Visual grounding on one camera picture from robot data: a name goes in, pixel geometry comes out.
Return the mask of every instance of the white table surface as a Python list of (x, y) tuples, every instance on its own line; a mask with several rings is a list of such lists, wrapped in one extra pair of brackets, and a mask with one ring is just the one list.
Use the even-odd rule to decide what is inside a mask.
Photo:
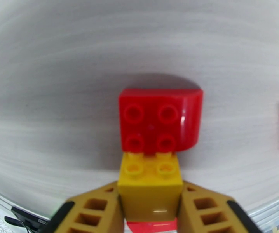
[(279, 0), (0, 0), (0, 194), (49, 217), (116, 180), (119, 92), (194, 84), (184, 179), (256, 216), (279, 199)]

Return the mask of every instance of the red lego piece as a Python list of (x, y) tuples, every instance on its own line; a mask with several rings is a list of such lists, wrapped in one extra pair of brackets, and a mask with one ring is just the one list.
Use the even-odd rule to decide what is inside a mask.
[(127, 225), (133, 233), (170, 232), (176, 230), (176, 219), (173, 221), (150, 223), (127, 222)]
[(183, 151), (198, 141), (201, 89), (125, 89), (119, 96), (124, 152)]

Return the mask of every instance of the yellow lego brick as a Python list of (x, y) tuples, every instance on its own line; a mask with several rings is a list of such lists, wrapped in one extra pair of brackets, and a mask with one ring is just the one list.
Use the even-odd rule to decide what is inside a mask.
[(174, 220), (182, 189), (176, 154), (123, 154), (118, 191), (127, 221)]
[(68, 199), (42, 233), (47, 232), (123, 233), (117, 182)]
[[(184, 181), (177, 216), (178, 233), (261, 233), (244, 213), (230, 208), (235, 200)], [(245, 225), (240, 220), (244, 217)]]

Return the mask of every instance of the wood grain surface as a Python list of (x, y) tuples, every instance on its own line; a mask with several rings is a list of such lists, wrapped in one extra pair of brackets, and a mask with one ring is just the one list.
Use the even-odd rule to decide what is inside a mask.
[(134, 86), (205, 91), (184, 179), (279, 198), (279, 0), (0, 0), (0, 194), (50, 216), (116, 180)]

